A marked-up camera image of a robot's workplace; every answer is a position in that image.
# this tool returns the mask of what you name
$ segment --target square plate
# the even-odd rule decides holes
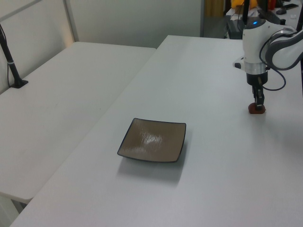
[[[176,162],[181,154],[185,123],[134,118],[118,155],[149,162]]]

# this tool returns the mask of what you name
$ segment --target black pole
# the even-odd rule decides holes
[[[14,87],[14,88],[23,87],[25,84],[28,83],[28,81],[22,80],[19,76],[19,73],[18,73],[17,68],[15,66],[15,63],[14,63],[14,60],[13,60],[11,54],[10,54],[9,47],[8,47],[8,44],[7,44],[7,40],[6,40],[6,37],[4,35],[4,31],[2,30],[1,25],[0,25],[0,44],[1,44],[2,50],[4,52],[4,55],[6,57],[6,60],[8,61],[11,73],[13,74],[13,77],[15,79],[15,83],[11,87]]]
[[[297,25],[298,32],[300,32],[302,30],[302,26],[303,26],[303,7],[301,7],[301,13],[300,13],[300,17],[299,17],[298,25]]]
[[[243,9],[242,20],[243,20],[245,25],[247,25],[247,18],[248,18],[249,8],[250,8],[250,0],[244,0],[244,9]]]

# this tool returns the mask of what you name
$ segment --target black cable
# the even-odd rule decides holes
[[[2,34],[3,34],[3,36],[4,36],[4,39],[5,39],[6,44],[8,44],[8,41],[7,41],[7,39],[6,39],[5,32],[3,31],[3,28],[2,28],[2,26],[1,26],[1,24],[0,24],[0,30],[1,30],[1,32],[2,32]],[[8,73],[7,73],[8,86],[10,87],[10,85],[9,85],[9,63],[7,63],[7,65],[8,65]]]
[[[241,12],[241,9],[242,9],[243,4],[244,4],[244,1],[243,1],[243,3],[242,3],[241,6],[240,6],[239,14],[238,14],[238,20],[237,20],[237,27],[238,27],[238,30],[239,30],[239,31],[241,31],[241,29],[239,28],[239,18],[240,18],[240,12]]]
[[[294,33],[291,33],[291,34],[281,34],[280,37],[282,37],[282,36],[291,37],[291,36],[293,36],[294,34],[297,34],[297,33],[298,33],[298,32],[294,32]],[[259,58],[260,58],[260,60],[262,61],[263,64],[265,64],[265,65],[269,66],[270,68],[272,68],[273,71],[277,72],[277,73],[282,77],[282,79],[283,79],[283,81],[284,81],[284,84],[283,84],[282,87],[277,88],[277,89],[269,89],[269,88],[267,88],[267,87],[264,87],[263,85],[262,85],[262,86],[263,86],[263,88],[264,88],[265,90],[267,90],[267,91],[279,91],[279,90],[283,89],[283,88],[286,86],[286,79],[285,79],[285,77],[283,76],[283,74],[282,74],[281,72],[279,72],[278,70],[276,70],[274,66],[269,65],[268,63],[266,63],[266,62],[262,59],[262,57],[261,57],[262,51],[263,51],[265,45],[270,41],[270,39],[271,39],[271,37],[270,37],[269,39],[267,39],[267,41],[266,41],[266,42],[263,44],[263,46],[261,47],[260,52],[259,52]]]
[[[2,26],[1,26],[1,24],[0,24],[0,30],[1,30],[1,32],[3,34],[3,36],[4,36],[6,44],[8,44],[8,41],[6,40],[6,36],[5,36],[4,30],[3,30]]]
[[[9,64],[8,64],[8,86],[10,87],[10,85],[9,85]]]

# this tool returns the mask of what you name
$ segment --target desk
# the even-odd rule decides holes
[[[0,96],[0,195],[28,203],[155,52],[74,43]]]
[[[300,16],[300,11],[301,11],[301,7],[302,7],[302,4],[299,0],[291,0],[290,2],[284,2],[284,5],[288,5],[288,4],[297,4],[299,5],[299,7],[297,8],[293,8],[293,9],[289,9],[287,11],[286,14],[284,15],[277,15],[280,19],[285,19],[286,20],[286,25],[289,25],[289,26],[292,26],[294,28],[297,28],[297,25],[298,25],[298,20],[299,20],[299,16]],[[277,10],[279,10],[280,8],[275,8],[275,10],[273,10],[274,13],[276,13]],[[252,15],[254,17],[256,17],[257,15],[257,12],[256,12],[256,9],[252,9],[249,11],[249,15]],[[296,19],[291,19],[290,18],[290,15],[296,15]],[[234,9],[230,9],[227,13],[226,13],[227,16],[232,16],[232,15],[236,15],[235,14],[235,10]]]
[[[241,42],[168,36],[12,227],[301,227],[301,70],[250,115]],[[179,161],[118,156],[134,117],[186,122]]]

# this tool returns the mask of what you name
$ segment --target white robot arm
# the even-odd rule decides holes
[[[297,65],[303,58],[303,31],[298,33],[291,26],[256,20],[243,30],[243,49],[244,56],[233,65],[246,72],[247,82],[252,85],[255,103],[249,106],[250,113],[262,114],[267,71],[289,70]]]

